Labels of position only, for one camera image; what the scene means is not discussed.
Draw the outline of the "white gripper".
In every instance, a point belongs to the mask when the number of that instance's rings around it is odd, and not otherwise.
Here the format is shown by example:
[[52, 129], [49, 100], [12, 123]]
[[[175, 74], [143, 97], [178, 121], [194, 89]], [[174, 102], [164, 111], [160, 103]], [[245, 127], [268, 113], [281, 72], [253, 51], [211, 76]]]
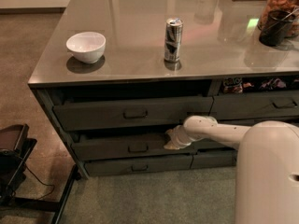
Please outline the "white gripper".
[[166, 135], [172, 137], [172, 141], [168, 141], [164, 148], [167, 150], [179, 150], [181, 147], [188, 147], [193, 139], [188, 136], [184, 127], [179, 125], [175, 129], [169, 129], [165, 132]]

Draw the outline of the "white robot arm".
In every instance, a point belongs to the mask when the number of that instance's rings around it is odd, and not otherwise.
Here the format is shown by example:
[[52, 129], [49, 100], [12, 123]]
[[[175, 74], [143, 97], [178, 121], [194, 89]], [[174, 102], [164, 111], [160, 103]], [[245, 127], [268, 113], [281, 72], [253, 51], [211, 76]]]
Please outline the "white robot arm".
[[299, 224], [299, 127], [273, 120], [220, 124], [190, 116], [166, 134], [166, 149], [210, 139], [237, 150], [235, 224]]

